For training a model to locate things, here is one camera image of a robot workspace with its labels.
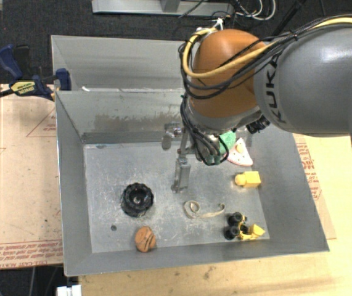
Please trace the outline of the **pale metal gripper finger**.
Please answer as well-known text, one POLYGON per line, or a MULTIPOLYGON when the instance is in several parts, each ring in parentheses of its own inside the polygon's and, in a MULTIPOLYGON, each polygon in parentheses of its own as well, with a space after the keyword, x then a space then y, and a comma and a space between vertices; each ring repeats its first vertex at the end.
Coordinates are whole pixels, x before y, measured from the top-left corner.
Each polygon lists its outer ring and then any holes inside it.
POLYGON ((172 142, 182 136, 182 125, 180 122, 171 122, 164 125, 165 133, 162 137, 162 149, 169 150, 172 142))
POLYGON ((175 193, 184 192, 189 187, 191 165, 186 158, 176 160, 174 182, 171 189, 175 193))

